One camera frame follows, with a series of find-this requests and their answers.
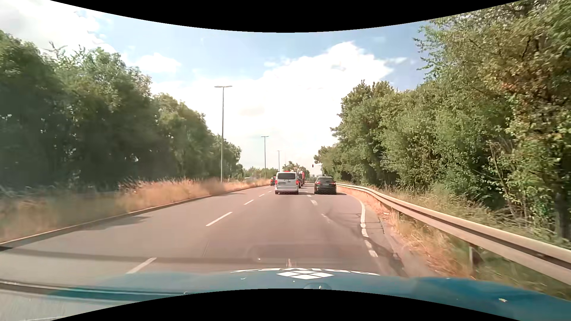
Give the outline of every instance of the blue sky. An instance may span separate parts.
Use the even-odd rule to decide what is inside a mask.
[[[414,89],[424,73],[418,48],[421,23],[324,33],[246,33],[168,25],[85,10],[49,0],[0,0],[0,29],[40,48],[82,45],[119,52],[152,76],[153,92],[167,92],[206,114],[243,150],[246,167],[298,162],[331,145],[340,100],[361,79]],[[303,128],[285,119],[303,117]],[[312,173],[318,174],[316,166]]]

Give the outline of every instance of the white cloud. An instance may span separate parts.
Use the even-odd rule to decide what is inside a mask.
[[[152,73],[175,73],[176,68],[181,66],[181,63],[173,58],[167,58],[159,53],[142,56],[135,65],[139,66],[141,70],[150,71]]]
[[[322,145],[336,138],[330,127],[339,124],[337,114],[341,98],[364,79],[379,81],[393,70],[389,62],[401,58],[379,60],[366,54],[352,42],[344,42],[315,57],[282,58],[279,66],[266,71],[259,79],[232,80],[200,77],[192,83],[162,82],[153,84],[153,92],[170,93],[190,108],[206,114],[214,133],[222,127],[222,89],[216,85],[232,85],[224,90],[224,137],[243,150],[245,167],[264,165],[266,141],[267,166],[278,165],[283,150],[288,160],[311,168],[313,155]]]
[[[408,59],[408,58],[406,58],[406,57],[397,57],[397,58],[390,58],[390,59],[387,59],[387,60],[388,60],[389,62],[391,62],[391,63],[395,63],[395,64],[398,65],[398,64],[400,64],[400,63],[405,62],[407,59]]]
[[[92,49],[115,49],[97,36],[100,21],[109,22],[105,13],[65,5],[49,0],[0,0],[0,29],[25,41],[34,42],[40,49],[78,45]]]

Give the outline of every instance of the white van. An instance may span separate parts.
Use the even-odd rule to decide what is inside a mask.
[[[295,172],[278,172],[276,174],[276,194],[299,194],[299,179]]]

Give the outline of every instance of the street lamp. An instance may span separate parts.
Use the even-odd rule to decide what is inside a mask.
[[[280,158],[280,152],[281,150],[278,151],[278,172],[281,172],[280,165],[282,164],[282,159]]]
[[[220,140],[220,183],[222,183],[222,160],[224,159],[224,88],[230,86],[214,86],[214,88],[222,88],[222,139]]]
[[[270,137],[270,136],[260,136],[264,138],[264,179],[267,179],[266,176],[266,137]]]

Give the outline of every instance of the road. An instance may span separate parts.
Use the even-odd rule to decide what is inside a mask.
[[[364,211],[356,198],[314,195],[310,184],[299,195],[251,188],[2,251],[0,279],[77,286],[125,273],[286,266],[397,275],[363,236]]]

